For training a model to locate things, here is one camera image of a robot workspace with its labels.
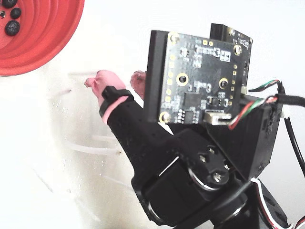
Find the pink covered gripper finger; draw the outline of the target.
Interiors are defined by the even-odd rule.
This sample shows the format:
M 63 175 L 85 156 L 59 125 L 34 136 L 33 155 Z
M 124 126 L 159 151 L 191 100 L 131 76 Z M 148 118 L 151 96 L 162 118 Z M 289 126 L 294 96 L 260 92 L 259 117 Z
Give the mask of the pink covered gripper finger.
M 102 121 L 124 149 L 135 178 L 181 174 L 177 140 L 157 123 L 145 120 L 143 108 L 114 72 L 100 70 L 84 82 L 97 97 Z
M 145 94 L 145 80 L 146 72 L 143 71 L 135 71 L 130 79 L 131 87 L 142 100 L 144 99 Z

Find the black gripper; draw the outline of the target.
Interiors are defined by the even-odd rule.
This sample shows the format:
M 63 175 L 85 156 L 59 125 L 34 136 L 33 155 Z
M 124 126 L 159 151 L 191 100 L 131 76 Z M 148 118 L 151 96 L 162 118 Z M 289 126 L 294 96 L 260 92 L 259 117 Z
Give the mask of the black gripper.
M 181 174 L 132 178 L 148 219 L 157 225 L 195 228 L 281 228 L 284 213 L 258 179 L 269 164 L 280 108 L 255 110 L 233 130 L 225 126 L 175 125 Z

